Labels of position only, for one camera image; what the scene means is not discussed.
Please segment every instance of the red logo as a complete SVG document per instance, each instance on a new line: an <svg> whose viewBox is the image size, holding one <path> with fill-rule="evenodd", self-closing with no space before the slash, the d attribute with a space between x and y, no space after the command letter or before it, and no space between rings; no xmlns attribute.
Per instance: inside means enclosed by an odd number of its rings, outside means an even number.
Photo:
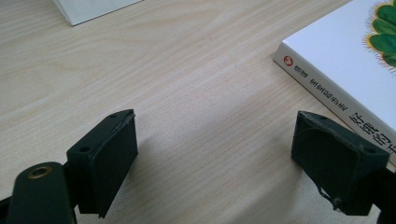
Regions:
<svg viewBox="0 0 396 224"><path fill-rule="evenodd" d="M285 63L285 65L287 65L288 67L293 65L293 59L290 56L285 56L283 58L283 62Z"/></svg>

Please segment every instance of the book cover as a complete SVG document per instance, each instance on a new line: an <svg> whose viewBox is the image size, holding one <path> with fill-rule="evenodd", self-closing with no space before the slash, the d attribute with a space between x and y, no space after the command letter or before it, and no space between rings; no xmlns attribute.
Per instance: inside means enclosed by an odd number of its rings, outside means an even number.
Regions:
<svg viewBox="0 0 396 224"><path fill-rule="evenodd" d="M274 61L396 164L396 3L354 0L289 36Z"/></svg>
<svg viewBox="0 0 396 224"><path fill-rule="evenodd" d="M78 25L140 1L142 0L54 0L71 25Z"/></svg>

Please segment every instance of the white object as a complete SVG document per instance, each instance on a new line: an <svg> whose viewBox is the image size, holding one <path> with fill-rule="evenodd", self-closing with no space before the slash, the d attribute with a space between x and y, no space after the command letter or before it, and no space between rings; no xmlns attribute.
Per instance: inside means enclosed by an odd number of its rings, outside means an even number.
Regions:
<svg viewBox="0 0 396 224"><path fill-rule="evenodd" d="M71 25L77 25L142 0L54 0Z"/></svg>
<svg viewBox="0 0 396 224"><path fill-rule="evenodd" d="M396 69L366 41L378 5L338 8L282 41L274 61L396 164Z"/></svg>

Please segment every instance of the green plant illustration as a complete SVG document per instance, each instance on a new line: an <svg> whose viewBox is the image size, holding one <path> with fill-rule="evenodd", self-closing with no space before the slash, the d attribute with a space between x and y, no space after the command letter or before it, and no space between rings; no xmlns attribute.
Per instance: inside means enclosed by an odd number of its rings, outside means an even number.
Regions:
<svg viewBox="0 0 396 224"><path fill-rule="evenodd" d="M378 52L386 65L396 67L396 6L393 0L375 8L371 27L374 33L366 36L368 47Z"/></svg>

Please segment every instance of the table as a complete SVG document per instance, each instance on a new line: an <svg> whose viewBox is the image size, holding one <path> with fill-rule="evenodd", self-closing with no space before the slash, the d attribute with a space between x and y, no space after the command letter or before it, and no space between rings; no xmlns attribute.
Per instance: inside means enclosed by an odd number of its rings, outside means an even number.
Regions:
<svg viewBox="0 0 396 224"><path fill-rule="evenodd" d="M106 218L78 223L375 223L291 160L298 110L341 121L272 60L346 2L145 0L71 27L50 0L0 1L0 199L133 108L139 155Z"/></svg>

